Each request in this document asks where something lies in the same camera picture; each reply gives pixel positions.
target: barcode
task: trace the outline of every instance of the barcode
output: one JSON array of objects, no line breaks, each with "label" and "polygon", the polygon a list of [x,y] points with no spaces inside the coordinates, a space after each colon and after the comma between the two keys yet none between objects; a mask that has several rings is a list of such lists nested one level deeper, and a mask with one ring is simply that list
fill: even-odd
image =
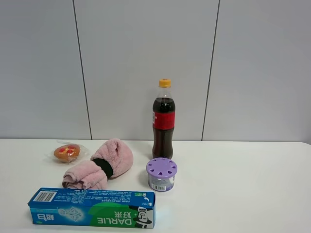
[{"label": "barcode", "polygon": [[40,191],[34,201],[47,201],[51,202],[53,197],[56,195],[57,192],[45,192]]},{"label": "barcode", "polygon": [[158,185],[155,185],[155,184],[151,184],[151,188],[153,188],[154,190],[157,190],[157,191],[166,191],[166,186],[158,186]]}]

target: white table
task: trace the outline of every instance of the white table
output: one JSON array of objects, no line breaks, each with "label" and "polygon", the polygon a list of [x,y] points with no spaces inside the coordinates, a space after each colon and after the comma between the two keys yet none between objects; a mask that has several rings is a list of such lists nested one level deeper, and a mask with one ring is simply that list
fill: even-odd
[{"label": "white table", "polygon": [[[99,140],[70,140],[91,153]],[[153,142],[126,141],[134,154],[111,190],[145,190]],[[47,156],[56,140],[0,139],[0,232],[310,233],[311,146],[298,142],[174,142],[173,190],[156,193],[153,230],[33,225],[27,202],[40,187],[61,187],[72,165]]]}]

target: cola bottle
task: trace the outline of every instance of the cola bottle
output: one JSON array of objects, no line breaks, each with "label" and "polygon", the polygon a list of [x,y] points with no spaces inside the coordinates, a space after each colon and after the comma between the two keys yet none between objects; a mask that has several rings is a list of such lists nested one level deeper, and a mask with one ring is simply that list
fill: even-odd
[{"label": "cola bottle", "polygon": [[153,105],[154,158],[173,156],[172,138],[175,127],[175,103],[171,96],[171,80],[159,81],[159,94]]}]

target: toothpaste box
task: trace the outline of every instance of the toothpaste box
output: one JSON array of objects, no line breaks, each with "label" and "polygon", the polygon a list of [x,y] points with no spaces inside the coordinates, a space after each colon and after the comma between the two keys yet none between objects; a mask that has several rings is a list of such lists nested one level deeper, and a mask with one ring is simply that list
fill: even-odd
[{"label": "toothpaste box", "polygon": [[28,202],[34,224],[153,228],[154,192],[41,188]]}]

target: pink towel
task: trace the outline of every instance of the pink towel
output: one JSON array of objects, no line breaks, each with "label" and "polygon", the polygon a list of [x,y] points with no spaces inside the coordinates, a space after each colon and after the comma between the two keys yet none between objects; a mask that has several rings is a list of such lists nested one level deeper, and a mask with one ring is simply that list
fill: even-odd
[{"label": "pink towel", "polygon": [[99,147],[90,161],[69,168],[64,174],[63,187],[103,190],[110,177],[125,173],[132,165],[131,149],[120,139],[113,138]]}]

